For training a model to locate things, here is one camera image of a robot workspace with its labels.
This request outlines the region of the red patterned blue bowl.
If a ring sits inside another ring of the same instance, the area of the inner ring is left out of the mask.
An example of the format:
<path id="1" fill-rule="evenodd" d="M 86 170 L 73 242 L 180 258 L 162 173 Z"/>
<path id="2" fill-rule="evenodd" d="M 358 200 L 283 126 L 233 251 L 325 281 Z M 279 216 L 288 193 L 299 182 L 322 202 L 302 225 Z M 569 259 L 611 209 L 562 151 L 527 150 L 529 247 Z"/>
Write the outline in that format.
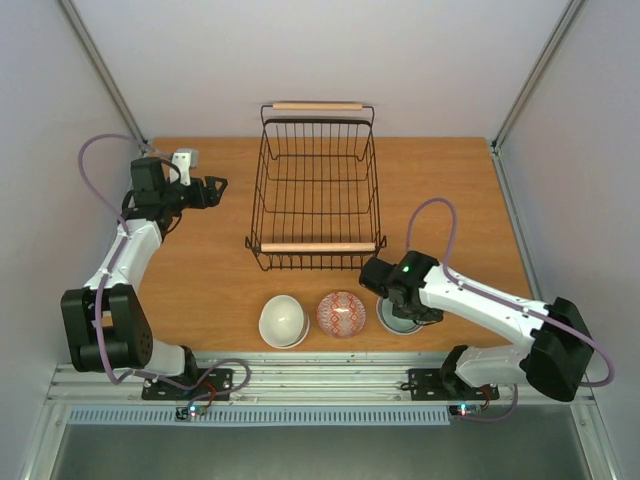
<path id="1" fill-rule="evenodd" d="M 353 293 L 335 291 L 320 301 L 316 319 L 321 330 L 329 337 L 348 339 L 364 328 L 366 310 L 362 301 Z"/>

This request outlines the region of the black wire dish rack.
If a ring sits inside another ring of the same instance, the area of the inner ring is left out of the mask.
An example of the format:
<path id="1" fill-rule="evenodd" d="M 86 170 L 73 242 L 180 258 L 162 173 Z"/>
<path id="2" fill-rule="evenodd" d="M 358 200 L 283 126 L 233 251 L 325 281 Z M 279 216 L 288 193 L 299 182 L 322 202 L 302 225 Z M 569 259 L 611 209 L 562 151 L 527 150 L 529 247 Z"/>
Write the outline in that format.
<path id="1" fill-rule="evenodd" d="M 375 118 L 357 102 L 261 106 L 245 246 L 262 270 L 355 270 L 386 246 Z"/>

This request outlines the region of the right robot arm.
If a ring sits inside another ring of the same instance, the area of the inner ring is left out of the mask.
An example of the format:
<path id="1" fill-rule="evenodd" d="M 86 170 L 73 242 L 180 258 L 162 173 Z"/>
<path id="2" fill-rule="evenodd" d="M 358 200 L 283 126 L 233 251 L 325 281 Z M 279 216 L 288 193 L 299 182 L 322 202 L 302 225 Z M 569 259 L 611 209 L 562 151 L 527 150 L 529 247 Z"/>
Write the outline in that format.
<path id="1" fill-rule="evenodd" d="M 490 384 L 528 383 L 552 400 L 570 402 L 594 353 L 591 334 L 571 301 L 518 298 L 417 251 L 397 264 L 369 259 L 359 283 L 389 305 L 395 318 L 427 326 L 452 313 L 508 340 L 502 347 L 454 347 L 438 371 L 448 399 Z"/>

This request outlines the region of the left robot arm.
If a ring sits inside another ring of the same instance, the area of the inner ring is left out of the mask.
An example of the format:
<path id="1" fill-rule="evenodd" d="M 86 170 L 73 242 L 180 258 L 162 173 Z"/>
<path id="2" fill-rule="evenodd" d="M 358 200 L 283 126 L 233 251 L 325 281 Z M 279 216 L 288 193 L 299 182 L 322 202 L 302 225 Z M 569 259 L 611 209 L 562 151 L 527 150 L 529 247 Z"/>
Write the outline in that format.
<path id="1" fill-rule="evenodd" d="M 115 383 L 142 374 L 166 377 L 179 398 L 195 395 L 202 375 L 184 346 L 155 339 L 138 298 L 154 253 L 187 209 L 217 206 L 228 186 L 224 178 L 190 175 L 186 153 L 169 160 L 132 161 L 132 187 L 123 200 L 116 238 L 96 273 L 61 298 L 61 312 L 72 365 L 100 372 Z"/>

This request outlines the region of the large white bowl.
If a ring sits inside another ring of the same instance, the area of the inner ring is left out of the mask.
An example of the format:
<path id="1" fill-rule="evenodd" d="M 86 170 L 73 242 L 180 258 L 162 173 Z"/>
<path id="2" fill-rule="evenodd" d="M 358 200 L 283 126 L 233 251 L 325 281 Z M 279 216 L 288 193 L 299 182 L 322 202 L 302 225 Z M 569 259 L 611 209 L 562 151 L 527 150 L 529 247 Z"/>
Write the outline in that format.
<path id="1" fill-rule="evenodd" d="M 263 307 L 259 322 L 262 340 L 276 349 L 290 349 L 308 335 L 310 320 L 301 304 L 289 295 L 277 295 Z"/>

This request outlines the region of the right controller board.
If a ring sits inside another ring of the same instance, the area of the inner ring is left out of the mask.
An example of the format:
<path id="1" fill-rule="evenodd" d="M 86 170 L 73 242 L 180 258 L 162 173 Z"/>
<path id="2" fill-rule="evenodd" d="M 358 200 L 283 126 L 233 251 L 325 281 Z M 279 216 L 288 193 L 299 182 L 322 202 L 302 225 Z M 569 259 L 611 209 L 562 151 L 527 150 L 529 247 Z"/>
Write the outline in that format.
<path id="1" fill-rule="evenodd" d="M 487 407 L 484 405 L 461 403 L 457 405 L 451 405 L 449 407 L 449 414 L 451 416 L 458 416 L 458 417 L 471 417 L 471 416 L 480 415 L 486 409 Z"/>

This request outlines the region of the controller board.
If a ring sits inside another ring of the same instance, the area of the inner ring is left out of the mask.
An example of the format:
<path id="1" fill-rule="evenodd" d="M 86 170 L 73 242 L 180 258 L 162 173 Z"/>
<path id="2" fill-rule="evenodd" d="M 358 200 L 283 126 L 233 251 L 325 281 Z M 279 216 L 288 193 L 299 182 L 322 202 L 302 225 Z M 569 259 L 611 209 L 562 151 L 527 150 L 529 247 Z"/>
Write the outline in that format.
<path id="1" fill-rule="evenodd" d="M 449 414 L 451 416 L 458 416 L 458 417 L 471 417 L 471 416 L 480 415 L 486 409 L 487 407 L 484 405 L 461 403 L 457 405 L 451 405 L 449 407 Z"/>
<path id="2" fill-rule="evenodd" d="M 206 406 L 191 405 L 189 407 L 177 407 L 175 409 L 175 419 L 177 421 L 191 421 L 198 417 L 206 415 L 208 408 Z"/>

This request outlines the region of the left controller board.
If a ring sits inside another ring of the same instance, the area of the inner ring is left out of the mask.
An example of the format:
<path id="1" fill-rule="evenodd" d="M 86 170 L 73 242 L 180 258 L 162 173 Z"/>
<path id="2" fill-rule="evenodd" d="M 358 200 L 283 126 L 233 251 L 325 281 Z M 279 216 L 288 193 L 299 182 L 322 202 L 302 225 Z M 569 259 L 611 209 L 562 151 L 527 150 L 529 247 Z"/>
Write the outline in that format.
<path id="1" fill-rule="evenodd" d="M 175 419 L 177 421 L 191 421 L 198 417 L 206 415 L 208 408 L 206 406 L 191 405 L 189 407 L 177 407 L 175 409 Z"/>

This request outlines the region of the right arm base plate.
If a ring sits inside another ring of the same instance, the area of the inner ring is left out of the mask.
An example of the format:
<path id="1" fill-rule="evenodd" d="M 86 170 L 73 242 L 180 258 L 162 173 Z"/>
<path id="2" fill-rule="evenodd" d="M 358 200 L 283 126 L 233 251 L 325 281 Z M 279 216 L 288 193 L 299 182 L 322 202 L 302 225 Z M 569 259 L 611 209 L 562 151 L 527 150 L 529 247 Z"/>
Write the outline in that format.
<path id="1" fill-rule="evenodd" d="M 455 374 L 443 378 L 437 368 L 414 368 L 407 374 L 408 381 L 403 387 L 410 392 L 413 401 L 494 401 L 500 398 L 497 387 L 472 387 Z"/>

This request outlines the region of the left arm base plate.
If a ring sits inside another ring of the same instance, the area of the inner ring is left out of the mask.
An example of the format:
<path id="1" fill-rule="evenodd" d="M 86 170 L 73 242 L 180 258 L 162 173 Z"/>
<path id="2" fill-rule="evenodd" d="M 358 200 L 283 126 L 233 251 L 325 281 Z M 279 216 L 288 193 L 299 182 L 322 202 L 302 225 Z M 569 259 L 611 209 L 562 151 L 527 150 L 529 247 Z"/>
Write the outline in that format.
<path id="1" fill-rule="evenodd" d="M 162 381 L 145 384 L 142 388 L 141 398 L 145 401 L 186 402 L 199 395 L 204 395 L 208 399 L 211 397 L 212 389 L 214 389 L 216 391 L 215 401 L 225 401 L 229 399 L 228 390 L 233 386 L 233 370 L 218 368 L 209 373 L 192 390 L 184 390 Z"/>

